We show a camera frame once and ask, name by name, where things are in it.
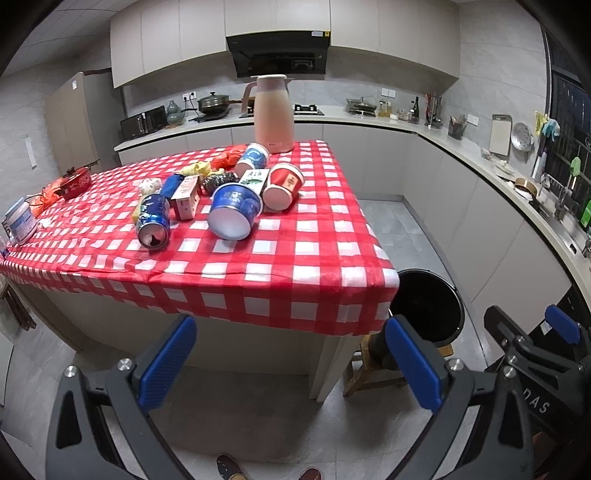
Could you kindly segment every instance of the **lower cabinet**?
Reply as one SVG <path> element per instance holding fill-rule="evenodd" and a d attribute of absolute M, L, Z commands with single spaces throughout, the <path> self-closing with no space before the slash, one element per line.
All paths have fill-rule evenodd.
<path fill-rule="evenodd" d="M 406 165 L 402 192 L 413 210 L 425 218 L 429 192 L 439 170 L 443 150 L 415 135 Z"/>
<path fill-rule="evenodd" d="M 425 226 L 439 247 L 446 251 L 468 208 L 478 176 L 459 160 L 444 153 L 427 192 Z"/>
<path fill-rule="evenodd" d="M 539 234 L 523 222 L 515 240 L 484 288 L 472 302 L 472 319 L 486 359 L 503 355 L 484 328 L 484 313 L 498 305 L 522 329 L 531 332 L 544 318 L 548 305 L 556 304 L 570 288 L 570 280 Z"/>

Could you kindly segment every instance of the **backsplash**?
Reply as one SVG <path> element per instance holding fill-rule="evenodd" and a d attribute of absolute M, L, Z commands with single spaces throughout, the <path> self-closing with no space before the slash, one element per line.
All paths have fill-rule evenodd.
<path fill-rule="evenodd" d="M 183 93 L 197 91 L 197 99 L 210 92 L 241 99 L 250 79 L 237 79 L 229 52 L 190 60 L 140 78 L 124 87 L 128 115 L 135 115 L 174 99 L 183 106 Z M 424 111 L 424 93 L 443 92 L 455 78 L 411 62 L 331 47 L 325 76 L 295 76 L 289 84 L 292 103 L 346 105 L 346 98 L 363 96 L 370 102 L 391 100 L 394 109 L 411 108 L 418 95 Z M 382 98 L 381 89 L 396 90 L 396 98 Z"/>
<path fill-rule="evenodd" d="M 459 4 L 460 79 L 443 95 L 443 121 L 471 113 L 465 137 L 488 148 L 492 115 L 511 115 L 532 131 L 546 105 L 546 59 L 540 24 L 514 0 Z M 509 152 L 509 163 L 530 175 L 535 150 Z"/>

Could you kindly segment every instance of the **gray floor tile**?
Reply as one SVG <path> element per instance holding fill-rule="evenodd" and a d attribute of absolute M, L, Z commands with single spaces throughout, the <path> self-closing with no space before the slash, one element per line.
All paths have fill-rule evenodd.
<path fill-rule="evenodd" d="M 447 273 L 437 252 L 429 242 L 428 238 L 422 233 L 420 235 L 409 235 L 414 248 L 416 249 L 421 261 L 421 267 L 445 278 L 453 285 L 452 278 Z"/>
<path fill-rule="evenodd" d="M 404 449 L 354 461 L 337 461 L 336 478 L 337 480 L 384 480 L 406 453 L 407 449 Z"/>

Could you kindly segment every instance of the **blue gripper pad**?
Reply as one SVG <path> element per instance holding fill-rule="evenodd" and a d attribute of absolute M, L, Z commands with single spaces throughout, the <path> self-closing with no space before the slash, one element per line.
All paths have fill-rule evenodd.
<path fill-rule="evenodd" d="M 152 362 L 139 378 L 138 404 L 145 413 L 162 405 L 185 360 L 197 340 L 197 325 L 192 317 L 181 319 Z"/>
<path fill-rule="evenodd" d="M 396 317 L 386 323 L 386 344 L 419 404 L 435 413 L 443 403 L 441 378 Z M 420 339 L 413 330 L 415 338 Z"/>
<path fill-rule="evenodd" d="M 565 342 L 571 345 L 579 344 L 581 340 L 579 325 L 556 305 L 550 305 L 546 308 L 544 320 L 558 332 Z"/>

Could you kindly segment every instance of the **blue can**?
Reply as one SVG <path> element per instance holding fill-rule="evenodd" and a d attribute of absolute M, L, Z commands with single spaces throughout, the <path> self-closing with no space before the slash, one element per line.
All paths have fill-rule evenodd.
<path fill-rule="evenodd" d="M 234 172 L 239 178 L 242 178 L 247 170 L 266 168 L 268 162 L 269 151 L 258 143 L 251 143 L 236 163 Z"/>
<path fill-rule="evenodd" d="M 170 205 L 164 195 L 153 193 L 142 199 L 135 231 L 139 243 L 150 250 L 167 245 L 170 239 Z"/>
<path fill-rule="evenodd" d="M 239 183 L 226 183 L 213 192 L 207 222 L 219 238 L 242 240 L 250 235 L 261 212 L 262 200 L 255 192 Z"/>

